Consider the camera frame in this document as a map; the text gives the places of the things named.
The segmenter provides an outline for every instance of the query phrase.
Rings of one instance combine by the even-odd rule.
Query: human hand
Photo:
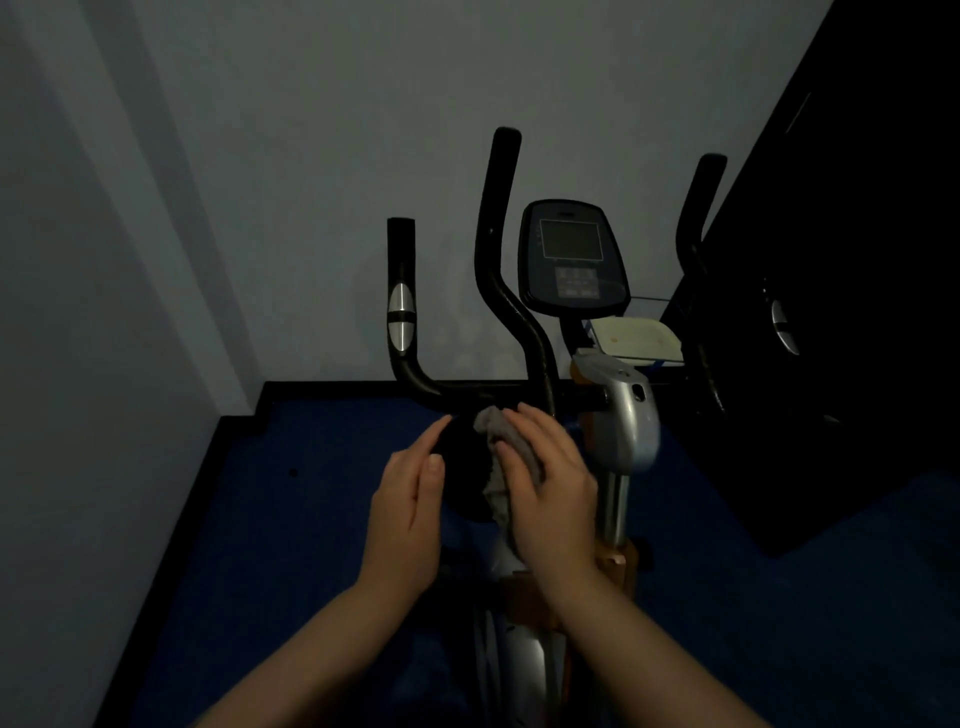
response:
[[[560,423],[529,404],[521,403],[518,409],[503,414],[543,463],[540,491],[516,450],[501,441],[496,451],[510,488],[516,546],[549,600],[596,571],[597,482]]]
[[[357,586],[388,597],[404,614],[433,583],[440,565],[444,459],[430,450],[449,422],[444,415],[410,448],[390,456],[371,501]]]

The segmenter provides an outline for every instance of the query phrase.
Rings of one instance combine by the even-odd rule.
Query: handlebar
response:
[[[493,136],[473,255],[480,295],[514,335],[526,359],[526,381],[435,381],[417,359],[416,224],[409,218],[387,220],[387,349],[396,379],[411,397],[431,409],[464,412],[490,404],[516,406],[527,401],[551,415],[602,411],[604,387],[582,385],[557,376],[557,361],[543,328],[507,287],[500,274],[503,224],[510,201],[520,132],[501,127]]]
[[[520,132],[500,127],[493,134],[487,178],[480,198],[477,234],[473,247],[473,272],[480,295],[490,310],[523,348],[533,401],[544,412],[557,413],[557,360],[543,327],[520,303],[500,274],[503,222],[520,156]]]
[[[704,223],[716,197],[720,179],[727,168],[723,155],[703,155],[693,173],[693,182],[686,193],[684,207],[677,223],[677,258],[685,276],[702,281],[707,277],[707,265],[700,253]]]

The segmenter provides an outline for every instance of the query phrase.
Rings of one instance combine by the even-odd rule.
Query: blue carpet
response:
[[[293,401],[274,407],[264,434],[235,443],[131,727],[186,726],[352,583],[382,468],[434,419],[408,400]],[[779,728],[956,725],[958,523],[960,487],[930,474],[767,559],[665,433],[631,495],[630,531],[650,541],[656,565],[637,596]],[[444,517],[448,546],[491,534]],[[435,614],[424,605],[414,622]],[[400,692],[466,705],[440,642],[415,632],[372,675],[385,684],[413,655],[428,667],[407,665]]]

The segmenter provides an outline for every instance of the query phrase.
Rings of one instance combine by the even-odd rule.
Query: black baseboard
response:
[[[137,692],[154,656],[156,641],[166,622],[177,586],[186,568],[194,540],[200,531],[206,508],[216,490],[217,473],[237,436],[254,428],[253,417],[221,417],[206,449],[170,543],[167,545],[154,582],[140,608],[120,663],[113,673],[107,695],[94,721],[94,728],[118,728],[127,725]]]
[[[268,381],[260,391],[252,416],[220,418],[190,495],[177,519],[170,543],[156,570],[154,582],[113,673],[94,728],[119,728],[130,721],[133,702],[154,657],[157,640],[204,522],[207,506],[216,491],[217,474],[223,468],[224,460],[236,439],[262,432],[270,420],[271,407],[276,402],[404,396],[397,381]]]

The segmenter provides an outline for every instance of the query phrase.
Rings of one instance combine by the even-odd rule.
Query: gray rag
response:
[[[534,488],[539,489],[543,481],[542,467],[540,460],[530,447],[530,443],[516,428],[507,422],[503,412],[493,405],[477,413],[473,421],[473,429],[481,435],[487,436],[487,447],[493,456],[493,467],[490,472],[490,481],[487,487],[483,489],[483,495],[490,504],[493,511],[493,520],[503,529],[504,533],[510,532],[510,491],[507,489],[507,479],[503,475],[503,468],[500,467],[500,458],[496,456],[497,440],[503,440],[507,445],[516,450],[517,454],[530,471],[530,479],[533,481]]]

